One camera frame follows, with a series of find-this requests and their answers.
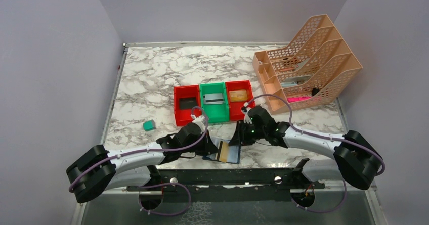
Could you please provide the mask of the navy blue card holder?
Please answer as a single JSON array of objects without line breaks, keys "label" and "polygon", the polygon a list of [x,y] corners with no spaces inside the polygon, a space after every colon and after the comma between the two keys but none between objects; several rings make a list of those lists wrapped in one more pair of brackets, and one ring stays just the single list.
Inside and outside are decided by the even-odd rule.
[{"label": "navy blue card holder", "polygon": [[229,164],[239,164],[240,163],[240,146],[230,146],[229,140],[223,140],[219,138],[211,139],[214,145],[217,147],[218,152],[210,154],[208,156],[203,156],[203,160],[229,163]]}]

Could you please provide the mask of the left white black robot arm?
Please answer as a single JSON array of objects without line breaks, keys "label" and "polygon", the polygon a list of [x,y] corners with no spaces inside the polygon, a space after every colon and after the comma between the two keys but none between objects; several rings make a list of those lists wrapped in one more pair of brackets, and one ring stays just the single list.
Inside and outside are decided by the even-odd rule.
[{"label": "left white black robot arm", "polygon": [[195,123],[140,148],[108,151],[95,145],[66,169],[69,192],[78,203],[85,203],[118,187],[142,185],[152,190],[159,183],[159,176],[151,171],[154,166],[176,161],[183,153],[206,156],[217,152],[208,130]]}]

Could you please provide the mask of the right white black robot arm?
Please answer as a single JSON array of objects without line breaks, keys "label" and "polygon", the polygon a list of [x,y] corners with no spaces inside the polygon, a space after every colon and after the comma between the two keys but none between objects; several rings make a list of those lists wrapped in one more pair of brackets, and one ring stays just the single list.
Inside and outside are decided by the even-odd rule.
[{"label": "right white black robot arm", "polygon": [[230,146],[248,146],[264,139],[272,146],[297,148],[314,152],[327,159],[307,162],[292,174],[292,182],[304,188],[321,179],[345,180],[353,187],[366,190],[383,165],[380,154],[357,131],[346,134],[308,132],[289,122],[276,121],[261,106],[251,108],[236,123]]}]

